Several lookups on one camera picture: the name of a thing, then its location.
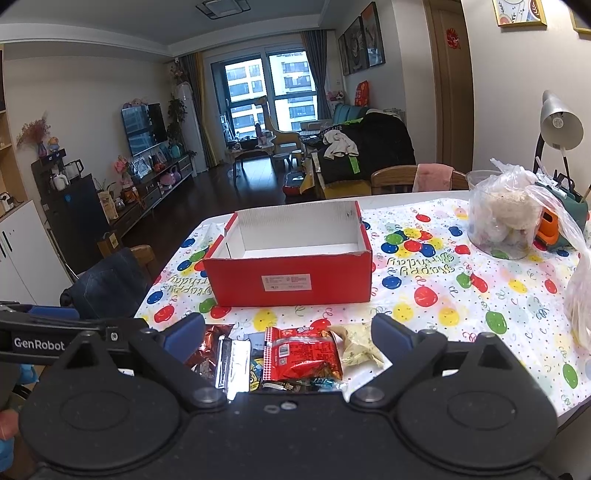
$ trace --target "tv stand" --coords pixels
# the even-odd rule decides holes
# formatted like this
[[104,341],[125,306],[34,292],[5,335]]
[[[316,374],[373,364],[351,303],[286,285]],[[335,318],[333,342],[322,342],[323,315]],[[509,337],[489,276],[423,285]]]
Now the tv stand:
[[[170,170],[178,165],[178,171],[181,174],[181,180],[175,183],[172,188],[168,190],[161,190],[158,185],[158,179],[161,175],[170,172]],[[169,162],[165,169],[159,172],[148,173],[135,187],[138,190],[139,196],[142,199],[145,207],[142,207],[138,202],[130,203],[119,212],[119,218],[109,222],[109,227],[118,239],[129,232],[136,223],[142,218],[151,213],[154,214],[154,208],[160,204],[173,190],[182,184],[193,172],[193,164],[188,155],[177,158]]]

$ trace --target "cabinet handle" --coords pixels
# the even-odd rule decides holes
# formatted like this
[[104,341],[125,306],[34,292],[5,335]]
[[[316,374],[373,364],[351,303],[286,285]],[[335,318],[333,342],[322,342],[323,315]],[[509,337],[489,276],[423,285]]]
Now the cabinet handle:
[[4,236],[4,240],[6,240],[6,243],[8,245],[8,248],[10,249],[10,251],[12,252],[12,247],[10,246],[10,242],[8,241],[8,238],[6,236],[6,234],[4,233],[4,230],[2,230],[2,234]]

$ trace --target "desk lamp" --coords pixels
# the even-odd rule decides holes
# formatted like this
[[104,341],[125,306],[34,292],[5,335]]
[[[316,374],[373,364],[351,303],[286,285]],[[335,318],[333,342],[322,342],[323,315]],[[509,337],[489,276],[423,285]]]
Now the desk lamp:
[[[570,178],[569,162],[566,159],[566,150],[572,150],[579,146],[583,140],[583,124],[563,102],[550,90],[542,95],[542,112],[540,115],[540,137],[535,149],[536,158],[542,158],[544,143],[552,148],[560,150],[564,160],[564,168],[569,181],[569,190],[573,190],[573,182]],[[538,171],[538,161],[534,161],[534,173]]]

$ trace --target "stool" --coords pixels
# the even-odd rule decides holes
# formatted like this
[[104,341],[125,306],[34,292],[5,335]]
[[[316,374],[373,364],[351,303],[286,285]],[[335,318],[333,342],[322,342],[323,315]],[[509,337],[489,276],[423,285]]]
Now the stool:
[[285,167],[285,161],[291,156],[291,153],[278,153],[271,157],[273,163],[280,162]]
[[304,163],[304,152],[302,150],[294,150],[291,152],[292,160],[295,158],[295,163],[298,167],[301,167]]

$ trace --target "birthday tablecloth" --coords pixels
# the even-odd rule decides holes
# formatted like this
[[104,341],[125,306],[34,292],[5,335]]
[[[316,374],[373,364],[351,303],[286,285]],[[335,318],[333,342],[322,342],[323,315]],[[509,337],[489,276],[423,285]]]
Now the birthday tablecloth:
[[[575,343],[563,311],[577,253],[534,245],[523,260],[505,260],[500,251],[499,258],[491,257],[470,243],[467,211],[468,202],[456,199],[364,210],[374,272],[371,301],[362,304],[218,306],[201,260],[224,224],[198,227],[158,276],[137,316],[163,330],[200,312],[207,323],[233,324],[230,336],[237,339],[268,326],[368,322],[380,312],[450,340],[474,341],[478,333],[493,331],[538,381],[557,414],[567,412],[591,395],[591,355]],[[344,372],[346,397],[381,372],[368,363]]]

